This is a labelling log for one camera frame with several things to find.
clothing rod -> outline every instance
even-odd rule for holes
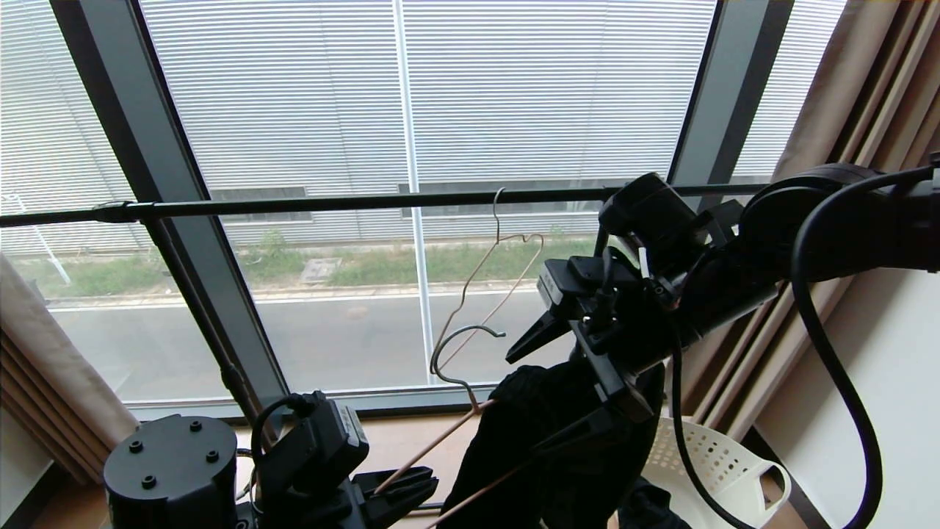
[[[683,197],[716,195],[752,195],[764,184],[677,185],[673,189]],[[584,189],[543,189],[503,191],[499,203],[564,202],[607,200],[621,187]],[[0,216],[0,228],[62,224],[67,222],[124,223],[172,216],[246,215],[301,211],[347,211],[433,206],[492,204],[496,191],[464,193],[410,193],[385,195],[347,195],[343,197],[273,199],[273,200],[202,200],[186,202],[107,202],[91,209],[24,213]]]

brown curtain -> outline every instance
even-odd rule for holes
[[[81,484],[137,426],[2,254],[0,406]]]
[[[850,0],[823,54],[775,180],[830,161],[896,171],[926,164],[940,123],[940,2]],[[828,316],[851,278],[814,285]],[[696,422],[741,439],[809,347],[789,288],[695,345],[682,387]]]

sidewalk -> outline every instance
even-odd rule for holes
[[[507,292],[515,281],[474,281],[467,288],[467,292]],[[534,291],[536,280],[522,280],[516,287],[517,292]],[[462,282],[431,283],[430,293],[456,294],[463,288]],[[384,297],[384,296],[417,296],[416,284],[402,285],[375,285],[351,287],[308,287],[278,290],[260,290],[251,292],[256,303],[266,301],[281,301],[285,299],[328,299],[331,297]],[[50,298],[50,309],[75,309],[94,307],[139,307],[161,305],[185,305],[180,293],[134,296],[93,296],[93,297],[60,297]]]

black cloth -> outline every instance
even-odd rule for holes
[[[601,405],[585,359],[520,367],[493,391],[443,512],[527,462],[495,489],[441,522],[441,529],[603,529],[646,463],[663,402],[665,370],[637,381],[656,416],[629,424],[626,439],[583,453],[533,460],[531,448]]]
[[[618,509],[620,529],[692,529],[679,515],[669,510],[672,495],[643,477]]]

grass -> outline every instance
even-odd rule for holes
[[[535,254],[537,242],[505,242],[493,251],[476,281],[513,280]],[[539,259],[526,274],[535,278],[541,262],[550,258],[589,255],[590,239],[553,236],[546,240]],[[431,282],[464,281],[489,247],[485,244],[431,245],[427,248],[428,279]],[[300,283],[306,261],[316,257],[342,258],[340,267],[327,280],[330,286],[414,284],[415,251],[410,247],[376,248],[365,251],[329,250],[312,253],[290,248],[277,232],[265,235],[256,247],[239,251],[237,258],[248,284],[254,290],[306,286]],[[46,297],[87,297],[162,293],[176,289],[159,254],[114,258],[64,259],[71,277],[67,285],[55,267],[43,259],[21,260],[17,270],[35,281]]]

